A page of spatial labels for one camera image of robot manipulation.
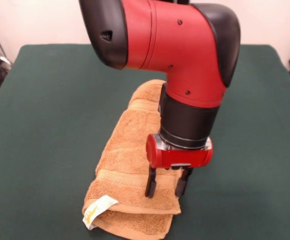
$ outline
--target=white label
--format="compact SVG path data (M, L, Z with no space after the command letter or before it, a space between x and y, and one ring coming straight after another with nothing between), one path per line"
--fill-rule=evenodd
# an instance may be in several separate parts
M93 202L84 212L83 223L88 230L96 228L93 225L95 218L108 210L111 206L117 204L119 201L111 198L110 196L104 195Z

